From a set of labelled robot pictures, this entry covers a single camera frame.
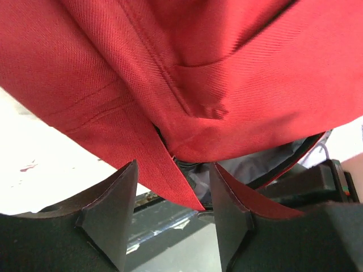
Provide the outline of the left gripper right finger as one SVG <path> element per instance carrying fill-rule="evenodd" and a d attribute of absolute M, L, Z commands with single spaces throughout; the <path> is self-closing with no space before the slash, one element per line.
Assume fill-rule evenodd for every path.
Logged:
<path fill-rule="evenodd" d="M 362 270 L 362 203 L 355 187 L 353 203 L 297 210 L 215 164 L 210 190 L 223 271 Z"/>

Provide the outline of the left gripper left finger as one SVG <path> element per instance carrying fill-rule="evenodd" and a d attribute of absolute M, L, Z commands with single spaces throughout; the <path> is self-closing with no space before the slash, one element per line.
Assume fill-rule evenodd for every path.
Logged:
<path fill-rule="evenodd" d="M 1 215 L 2 271 L 123 271 L 138 165 L 37 213 Z"/>

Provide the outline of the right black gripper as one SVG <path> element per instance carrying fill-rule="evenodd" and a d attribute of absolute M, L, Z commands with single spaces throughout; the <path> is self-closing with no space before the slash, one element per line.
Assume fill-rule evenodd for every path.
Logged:
<path fill-rule="evenodd" d="M 299 164 L 264 188 L 265 197 L 297 210 L 308 210 L 327 202 L 354 202 L 352 176 L 338 160 L 325 160 L 311 168 Z"/>

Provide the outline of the red student backpack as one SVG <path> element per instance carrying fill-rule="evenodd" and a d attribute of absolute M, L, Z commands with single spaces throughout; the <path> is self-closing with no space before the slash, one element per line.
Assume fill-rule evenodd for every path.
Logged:
<path fill-rule="evenodd" d="M 2 1 L 1 86 L 202 210 L 181 166 L 247 164 L 256 189 L 362 116 L 362 2 Z"/>

